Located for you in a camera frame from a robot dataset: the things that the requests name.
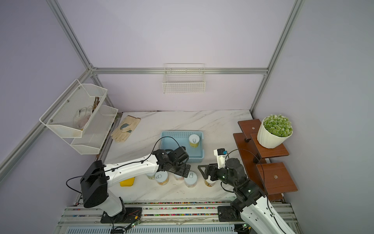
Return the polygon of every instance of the white mesh basket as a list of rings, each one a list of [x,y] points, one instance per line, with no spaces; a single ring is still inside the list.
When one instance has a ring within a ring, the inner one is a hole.
[[[165,64],[162,87],[168,94],[205,92],[204,64]]]
[[[106,105],[100,106],[97,114],[91,118],[91,123],[83,136],[75,138],[70,143],[71,147],[80,154],[99,154],[117,112],[116,108]]]
[[[45,120],[46,122],[42,121],[44,115],[39,119],[61,138],[82,137],[107,96],[107,89],[93,84],[81,84],[78,80],[75,80],[72,85],[77,85],[77,87],[52,117]],[[97,108],[91,114],[83,129],[78,129],[74,122],[74,116],[80,109],[93,106],[96,97],[99,97],[100,101]]]

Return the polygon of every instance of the brown wooden board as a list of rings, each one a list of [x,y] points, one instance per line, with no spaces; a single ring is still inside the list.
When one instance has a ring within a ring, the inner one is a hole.
[[[251,139],[256,145],[257,151],[259,152],[261,158],[275,158],[289,155],[289,152],[287,151],[283,143],[275,147],[274,149],[268,149],[260,145],[257,140],[257,133],[252,133]]]
[[[297,187],[282,162],[274,162],[256,165],[258,174],[263,182],[263,170],[265,172],[265,188],[268,194],[283,192],[295,192]]]
[[[267,198],[269,198],[269,201],[275,201],[275,200],[283,200],[282,194],[268,194]]]
[[[253,147],[251,147],[251,144],[245,143],[245,137],[243,133],[234,133],[233,135],[238,149],[246,149],[256,154],[256,148],[254,147],[254,145],[252,145]],[[251,153],[244,150],[239,150],[239,153],[240,157],[242,158],[243,166],[245,168],[245,171],[247,172],[248,177],[253,182],[255,182],[262,190],[264,190],[264,186],[262,185],[262,179],[258,174],[256,164],[253,162],[254,156]]]
[[[244,142],[243,133],[234,133],[234,139],[238,149],[246,149],[253,152],[253,148],[249,147],[249,144]],[[245,171],[247,172],[248,177],[266,193],[264,186],[262,185],[262,179],[256,168],[256,164],[253,162],[254,156],[251,153],[248,153],[244,150],[239,151],[239,153],[240,157],[242,158],[242,162],[244,164],[243,166],[245,168]],[[261,159],[261,163],[266,164],[265,159]],[[267,197],[270,201],[283,199],[282,194],[271,194]]]
[[[259,119],[238,121],[239,127],[244,133],[245,139],[250,139],[252,133],[258,133],[261,125]]]

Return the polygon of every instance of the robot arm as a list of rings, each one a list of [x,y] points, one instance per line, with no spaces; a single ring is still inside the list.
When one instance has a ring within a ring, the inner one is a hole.
[[[237,158],[224,160],[225,149],[214,151],[217,164],[199,165],[204,179],[220,180],[234,187],[236,199],[230,207],[218,207],[220,221],[237,221],[242,219],[259,234],[294,234],[294,231],[279,216],[276,210],[268,205],[265,193],[247,178],[244,167]]]
[[[127,217],[123,201],[108,188],[134,176],[157,171],[187,177],[191,165],[185,163],[188,161],[186,148],[181,146],[168,151],[159,149],[150,155],[122,163],[103,165],[101,160],[92,163],[80,180],[83,206],[102,209],[103,216],[112,217],[110,222],[123,222]]]

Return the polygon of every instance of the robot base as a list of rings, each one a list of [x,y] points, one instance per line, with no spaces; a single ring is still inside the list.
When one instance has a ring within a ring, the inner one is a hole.
[[[230,206],[218,206],[218,220],[220,222],[243,221],[240,216],[235,217],[233,210]]]
[[[142,208],[141,207],[128,207],[125,208],[123,204],[123,200],[120,197],[122,202],[122,211],[119,212],[118,214],[114,215],[113,217],[110,217],[105,211],[102,213],[100,223],[102,224],[129,224],[134,222],[135,216],[134,215],[129,215],[129,214],[136,214],[139,217],[141,216]]]

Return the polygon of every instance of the black motor joint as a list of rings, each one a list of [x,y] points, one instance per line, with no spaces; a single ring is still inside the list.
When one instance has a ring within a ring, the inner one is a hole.
[[[176,150],[158,149],[152,154],[154,154],[157,158],[159,171],[169,171],[183,177],[188,176],[191,165],[186,164],[189,156],[184,146],[180,146]]]

